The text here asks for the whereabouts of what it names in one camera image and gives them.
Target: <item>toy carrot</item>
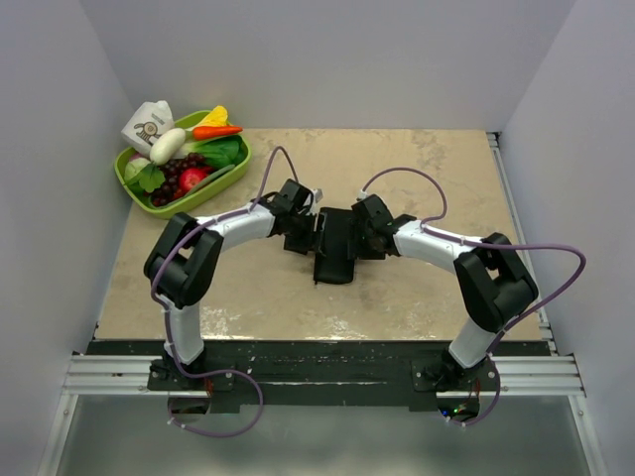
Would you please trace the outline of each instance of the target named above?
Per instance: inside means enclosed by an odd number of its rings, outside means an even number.
[[[230,136],[242,132],[238,126],[196,126],[191,130],[191,136],[195,141],[205,141],[214,137]]]

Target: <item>marble surface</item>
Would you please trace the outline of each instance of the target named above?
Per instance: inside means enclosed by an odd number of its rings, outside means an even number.
[[[445,190],[449,212],[437,226],[486,236],[515,234],[498,173],[482,131],[252,129],[246,176],[192,215],[239,207],[256,194],[276,145],[289,151],[300,181],[320,187],[321,206],[349,207],[375,173],[409,166],[434,176]],[[289,176],[282,156],[267,190]],[[395,173],[373,183],[393,215],[420,218],[439,213],[437,191],[413,174]],[[97,338],[164,337],[160,308],[150,300],[143,264],[166,225],[133,206],[113,271]],[[312,256],[282,249],[283,238],[247,243],[221,255],[210,291],[201,303],[205,338],[249,339],[453,339],[466,319],[453,275],[404,258],[360,262],[350,285],[315,285]],[[511,339],[540,339],[530,316]]]

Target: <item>white radish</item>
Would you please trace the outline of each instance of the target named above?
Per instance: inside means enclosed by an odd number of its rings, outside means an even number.
[[[186,142],[186,131],[181,128],[170,129],[163,134],[150,149],[150,160],[162,166]]]

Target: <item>black metal base plate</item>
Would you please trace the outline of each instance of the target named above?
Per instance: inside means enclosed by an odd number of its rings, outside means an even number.
[[[206,341],[208,370],[236,368],[249,373],[263,390],[267,405],[406,407],[436,411],[436,394],[417,377],[418,369],[433,363],[447,347],[445,341]],[[86,354],[162,355],[161,341],[93,341]],[[547,343],[503,342],[496,355],[548,356]],[[484,365],[476,377],[481,390],[494,390]],[[238,412],[255,405],[253,387],[240,378],[214,379],[212,411]],[[200,380],[192,390],[204,390]],[[468,391],[470,383],[462,389]],[[183,390],[182,382],[149,377],[148,389]]]

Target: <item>gray wall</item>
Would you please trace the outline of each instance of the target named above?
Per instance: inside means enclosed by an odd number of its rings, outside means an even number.
[[[37,470],[70,352],[88,341],[129,209],[132,113],[75,0],[0,6],[0,473]]]
[[[133,105],[498,131],[573,0],[81,0]]]
[[[573,242],[588,268],[549,307],[574,351],[613,475],[635,451],[635,2],[578,0],[502,135],[529,241]],[[536,255],[543,290],[573,263]]]

